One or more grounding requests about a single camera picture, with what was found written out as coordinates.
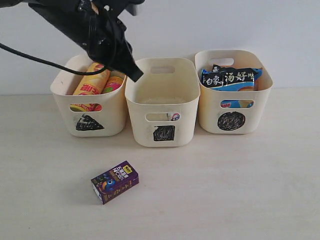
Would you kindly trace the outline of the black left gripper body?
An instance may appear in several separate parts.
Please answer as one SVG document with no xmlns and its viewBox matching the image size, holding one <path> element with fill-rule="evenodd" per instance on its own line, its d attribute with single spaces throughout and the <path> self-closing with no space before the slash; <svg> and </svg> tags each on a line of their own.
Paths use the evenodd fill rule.
<svg viewBox="0 0 320 240">
<path fill-rule="evenodd" d="M 108 68 L 132 68 L 132 47 L 125 38 L 127 27 L 109 10 L 80 9 L 73 19 L 72 40 L 95 62 Z"/>
</svg>

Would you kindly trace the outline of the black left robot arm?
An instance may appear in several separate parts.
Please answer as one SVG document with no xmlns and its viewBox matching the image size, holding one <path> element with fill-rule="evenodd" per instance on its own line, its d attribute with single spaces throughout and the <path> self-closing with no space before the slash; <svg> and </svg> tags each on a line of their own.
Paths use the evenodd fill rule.
<svg viewBox="0 0 320 240">
<path fill-rule="evenodd" d="M 136 16 L 141 0 L 27 0 L 26 4 L 81 47 L 104 70 L 119 71 L 136 82 L 143 72 L 136 65 L 127 27 L 118 18 Z"/>
</svg>

